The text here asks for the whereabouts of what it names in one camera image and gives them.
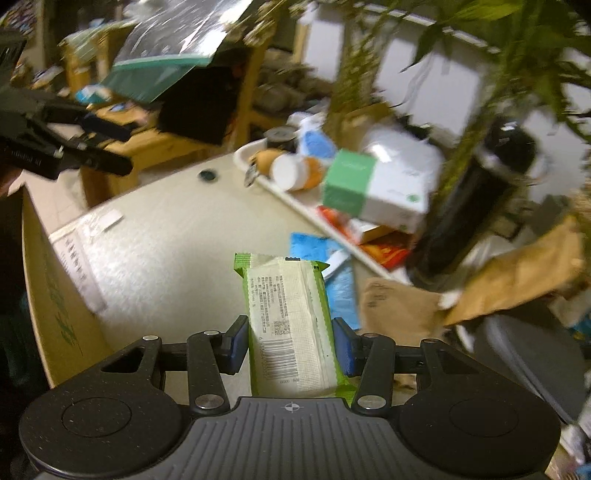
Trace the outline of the person left hand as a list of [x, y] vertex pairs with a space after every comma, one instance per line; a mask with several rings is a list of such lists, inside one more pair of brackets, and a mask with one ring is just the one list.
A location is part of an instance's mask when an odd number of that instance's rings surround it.
[[22, 170], [10, 165], [0, 166], [0, 196], [5, 197], [9, 194], [11, 185], [21, 175]]

